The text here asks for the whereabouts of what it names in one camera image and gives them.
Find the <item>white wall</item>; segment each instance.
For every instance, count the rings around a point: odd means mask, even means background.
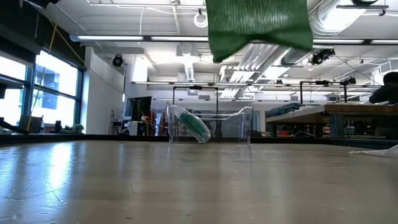
[[[110,134],[109,112],[120,117],[124,79],[122,74],[86,48],[81,123],[86,134]]]

